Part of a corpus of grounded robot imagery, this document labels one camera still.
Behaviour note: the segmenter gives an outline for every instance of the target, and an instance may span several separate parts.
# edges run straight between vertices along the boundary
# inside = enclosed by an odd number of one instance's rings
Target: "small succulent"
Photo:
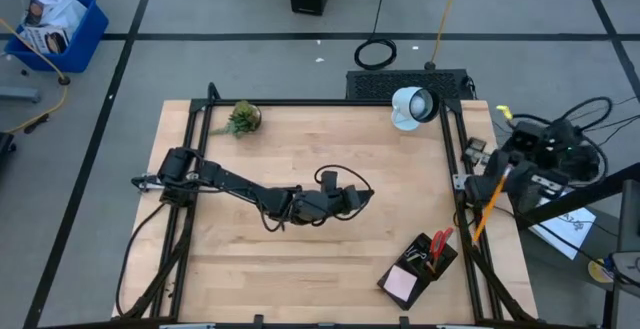
[[[229,115],[227,125],[224,128],[213,130],[211,134],[233,134],[239,138],[246,133],[256,131],[260,126],[261,116],[258,107],[246,100],[241,100],[236,103],[233,112]]]

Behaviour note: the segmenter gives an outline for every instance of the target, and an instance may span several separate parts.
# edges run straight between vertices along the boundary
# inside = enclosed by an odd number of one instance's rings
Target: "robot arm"
[[[200,159],[197,167],[190,171],[194,159]],[[149,181],[164,186],[160,201],[172,206],[185,207],[193,204],[197,192],[225,192],[256,205],[261,215],[279,223],[295,225],[321,225],[331,217],[349,219],[341,215],[356,215],[369,202],[374,191],[356,190],[355,186],[337,186],[338,174],[324,171],[320,190],[293,188],[265,188],[237,174],[224,169],[220,164],[199,157],[189,148],[170,149],[156,176],[133,178],[136,187]],[[215,191],[201,190],[201,187],[215,188]]]

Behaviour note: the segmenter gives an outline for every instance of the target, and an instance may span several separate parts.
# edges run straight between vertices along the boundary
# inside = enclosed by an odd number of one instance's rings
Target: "blue bin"
[[[102,34],[104,34],[109,25],[109,19],[104,15],[102,10],[96,4],[96,0],[77,0],[87,7],[84,18],[80,21],[80,25],[73,33],[73,37],[69,42],[67,50],[62,54],[43,54],[60,71],[68,73],[82,73],[96,51]],[[17,32],[22,31],[22,26],[18,27]],[[15,36],[9,39],[4,47],[7,54],[11,54],[22,60],[29,68],[41,71],[53,71],[47,63],[27,48]]]

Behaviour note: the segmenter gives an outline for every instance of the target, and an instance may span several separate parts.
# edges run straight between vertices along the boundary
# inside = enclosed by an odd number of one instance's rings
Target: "pink sticky note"
[[[389,276],[387,276],[387,281],[384,283],[384,288],[389,293],[407,301],[416,280],[417,278],[413,274],[407,273],[394,265],[389,271]]]

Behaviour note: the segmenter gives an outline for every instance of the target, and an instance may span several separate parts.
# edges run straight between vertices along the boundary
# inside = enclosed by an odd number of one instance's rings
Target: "black pen holder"
[[[391,268],[389,268],[386,273],[378,280],[378,286],[387,293],[393,299],[396,304],[402,310],[409,310],[413,303],[418,300],[420,294],[431,284],[431,282],[436,281],[440,278],[440,276],[447,270],[449,265],[453,262],[453,260],[458,256],[458,252],[456,252],[452,247],[448,244],[445,246],[442,254],[438,258],[438,262],[435,265],[435,273],[426,265],[426,262],[421,258],[415,258],[414,260],[408,261],[410,257],[413,255],[409,255],[407,257],[405,253],[408,252],[421,252],[421,253],[429,253],[429,248],[431,247],[431,238],[429,238],[426,234],[421,233],[416,237],[416,239],[411,243],[411,245],[405,249],[405,251],[396,259],[396,262],[393,264],[394,266],[399,267],[400,269],[410,273],[411,275],[416,277],[416,282],[413,285],[413,289],[411,289],[411,293],[409,294],[409,298],[407,301],[404,301],[401,298],[396,297],[395,295],[389,293],[384,285],[387,282],[387,277],[389,276],[389,272]]]

